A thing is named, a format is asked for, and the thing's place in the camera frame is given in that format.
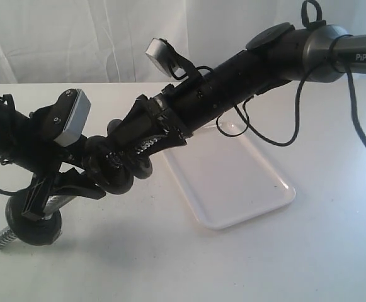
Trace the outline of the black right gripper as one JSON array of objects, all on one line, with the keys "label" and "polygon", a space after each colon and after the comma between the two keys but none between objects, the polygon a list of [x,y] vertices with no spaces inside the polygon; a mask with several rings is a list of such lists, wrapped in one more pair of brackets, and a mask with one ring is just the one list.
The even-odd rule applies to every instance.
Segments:
[{"label": "black right gripper", "polygon": [[186,145],[186,138],[220,116],[220,75],[208,72],[168,84],[159,94],[136,98],[124,119],[110,122],[110,147],[115,151],[135,149],[149,157],[168,148]]}]

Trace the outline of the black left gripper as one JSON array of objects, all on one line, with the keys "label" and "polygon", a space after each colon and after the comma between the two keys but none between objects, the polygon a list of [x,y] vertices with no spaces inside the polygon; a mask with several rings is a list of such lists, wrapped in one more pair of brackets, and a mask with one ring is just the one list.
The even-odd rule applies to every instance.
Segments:
[{"label": "black left gripper", "polygon": [[[79,140],[68,147],[61,147],[54,141],[45,140],[40,129],[50,106],[36,110],[30,117],[19,112],[11,115],[9,134],[13,140],[9,148],[9,163],[16,164],[35,174],[26,190],[21,216],[38,221],[45,216],[44,208],[54,183],[53,176],[46,173],[58,170],[62,162],[81,165],[84,144],[87,138],[81,134]],[[56,195],[79,196],[99,200],[106,192],[95,184],[86,173],[80,174],[75,168],[60,172],[56,177]]]}]

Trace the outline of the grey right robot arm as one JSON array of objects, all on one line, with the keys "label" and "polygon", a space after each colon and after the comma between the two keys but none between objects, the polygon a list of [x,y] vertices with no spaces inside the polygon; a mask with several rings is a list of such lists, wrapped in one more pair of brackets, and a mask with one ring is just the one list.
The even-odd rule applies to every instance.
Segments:
[{"label": "grey right robot arm", "polygon": [[144,155],[183,145],[195,130],[245,99],[291,81],[330,83],[347,69],[366,74],[366,35],[353,36],[335,25],[301,30],[289,23],[273,26],[206,74],[166,40],[153,39],[146,53],[162,71],[182,68],[186,79],[152,98],[137,98],[108,133],[124,152],[156,139]]}]

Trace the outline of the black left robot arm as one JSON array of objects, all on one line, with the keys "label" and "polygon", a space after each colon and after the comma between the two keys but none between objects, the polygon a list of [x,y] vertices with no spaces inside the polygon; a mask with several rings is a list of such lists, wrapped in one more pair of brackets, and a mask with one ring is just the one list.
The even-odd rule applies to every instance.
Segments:
[{"label": "black left robot arm", "polygon": [[43,218],[53,195],[101,199],[105,191],[86,172],[78,173],[85,154],[82,134],[91,103],[81,89],[65,90],[52,105],[25,116],[13,96],[0,96],[0,164],[15,164],[33,173],[20,199],[20,213],[29,220]]}]

